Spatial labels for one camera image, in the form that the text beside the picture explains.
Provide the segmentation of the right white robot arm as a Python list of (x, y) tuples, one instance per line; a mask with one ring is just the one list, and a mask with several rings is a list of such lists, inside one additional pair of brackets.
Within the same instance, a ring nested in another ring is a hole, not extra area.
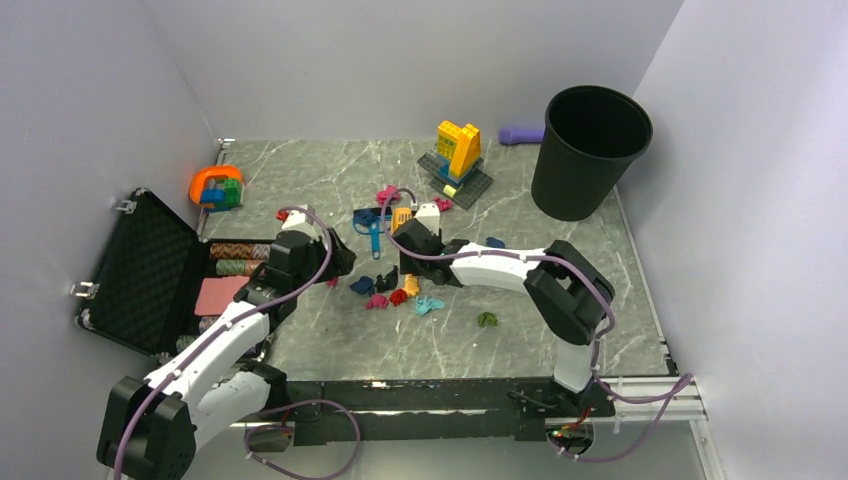
[(390, 241), (400, 252), (403, 273), (435, 285), (528, 295), (558, 339), (553, 406), (572, 416), (589, 404), (598, 327), (609, 316), (615, 289), (571, 243), (515, 250), (463, 239), (444, 242), (417, 219), (397, 227)]

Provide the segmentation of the blue hand brush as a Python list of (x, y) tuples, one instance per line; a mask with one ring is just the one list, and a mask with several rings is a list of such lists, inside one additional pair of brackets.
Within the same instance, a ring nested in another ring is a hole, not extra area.
[(381, 258), (380, 236), (385, 232), (380, 209), (372, 207), (354, 210), (352, 227), (356, 233), (370, 239), (371, 256), (374, 260), (379, 260)]

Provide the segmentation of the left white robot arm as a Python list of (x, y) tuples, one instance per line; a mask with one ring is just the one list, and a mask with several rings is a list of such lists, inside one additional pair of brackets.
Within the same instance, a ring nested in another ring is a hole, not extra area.
[(173, 360), (110, 391), (97, 460), (132, 479), (179, 479), (196, 452), (232, 423), (279, 417), (291, 400), (286, 374), (249, 361), (224, 375), (296, 309), (313, 283), (349, 274), (356, 255), (336, 232), (282, 232), (216, 322)]

